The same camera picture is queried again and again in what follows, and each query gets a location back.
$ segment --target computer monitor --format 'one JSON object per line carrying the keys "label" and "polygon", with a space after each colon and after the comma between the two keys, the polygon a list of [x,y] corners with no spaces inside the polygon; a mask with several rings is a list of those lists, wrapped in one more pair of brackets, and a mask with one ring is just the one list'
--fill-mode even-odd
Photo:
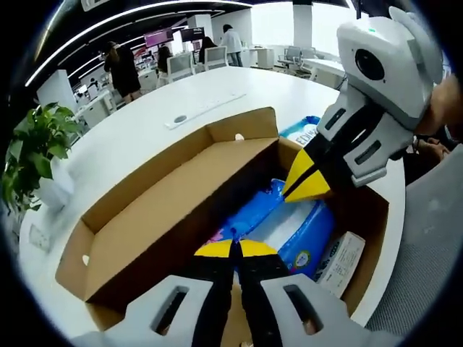
{"label": "computer monitor", "polygon": [[153,47],[161,45],[162,43],[170,42],[174,40],[174,34],[172,30],[159,30],[154,33],[145,34],[146,47]]}
{"label": "computer monitor", "polygon": [[191,27],[180,30],[182,42],[196,41],[204,39],[204,27]]}

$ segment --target cardboard box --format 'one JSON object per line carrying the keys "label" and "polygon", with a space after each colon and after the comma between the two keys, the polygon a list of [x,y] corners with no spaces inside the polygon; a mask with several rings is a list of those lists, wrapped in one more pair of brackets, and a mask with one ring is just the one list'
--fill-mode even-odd
{"label": "cardboard box", "polygon": [[340,298],[354,275],[365,240],[347,231],[327,248],[315,271],[314,281]]}
{"label": "cardboard box", "polygon": [[[235,141],[236,134],[245,140]],[[81,217],[56,280],[88,303],[102,330],[111,327],[132,300],[180,269],[258,189],[272,178],[285,179],[299,149],[279,138],[272,108],[200,128],[141,165]],[[388,204],[366,187],[328,204],[337,232],[353,231],[367,244],[343,295],[352,313],[378,261]],[[226,334],[245,340],[238,328],[244,312],[236,299],[232,305]]]}

